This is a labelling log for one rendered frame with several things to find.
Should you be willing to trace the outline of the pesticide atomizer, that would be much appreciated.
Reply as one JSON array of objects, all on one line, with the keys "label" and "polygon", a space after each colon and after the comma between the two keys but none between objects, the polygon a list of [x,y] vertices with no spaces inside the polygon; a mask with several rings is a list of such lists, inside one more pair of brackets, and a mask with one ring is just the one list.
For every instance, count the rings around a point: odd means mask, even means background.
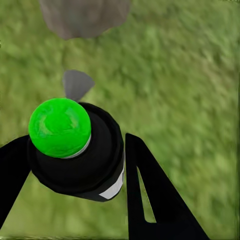
[{"label": "pesticide atomizer", "polygon": [[113,200],[124,183],[126,151],[119,124],[109,112],[79,102],[93,79],[66,70],[65,98],[42,103],[30,117],[27,160],[52,191],[96,202]]}]

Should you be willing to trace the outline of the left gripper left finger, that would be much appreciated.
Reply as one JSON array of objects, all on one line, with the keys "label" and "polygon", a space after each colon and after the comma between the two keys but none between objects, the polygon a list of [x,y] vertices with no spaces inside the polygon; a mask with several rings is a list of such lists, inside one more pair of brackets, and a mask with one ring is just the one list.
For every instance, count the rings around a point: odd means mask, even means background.
[{"label": "left gripper left finger", "polygon": [[0,148],[0,229],[31,171],[27,160],[29,137],[21,136]]}]

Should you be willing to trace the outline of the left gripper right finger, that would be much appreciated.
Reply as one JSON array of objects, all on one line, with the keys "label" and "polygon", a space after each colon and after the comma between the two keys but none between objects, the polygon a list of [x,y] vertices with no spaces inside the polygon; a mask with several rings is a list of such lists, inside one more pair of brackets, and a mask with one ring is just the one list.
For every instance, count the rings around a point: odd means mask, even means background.
[{"label": "left gripper right finger", "polygon": [[[210,240],[145,142],[125,134],[129,240]],[[156,223],[145,220],[138,170]]]}]

